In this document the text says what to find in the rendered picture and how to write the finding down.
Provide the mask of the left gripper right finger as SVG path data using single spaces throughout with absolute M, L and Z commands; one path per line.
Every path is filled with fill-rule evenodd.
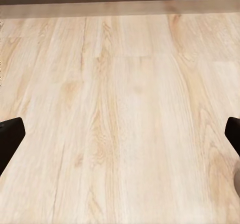
M 240 118 L 228 118 L 225 127 L 225 136 L 240 156 Z

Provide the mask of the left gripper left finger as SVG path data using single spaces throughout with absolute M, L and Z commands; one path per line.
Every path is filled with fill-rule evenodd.
M 26 135 L 21 117 L 0 122 L 0 176 Z

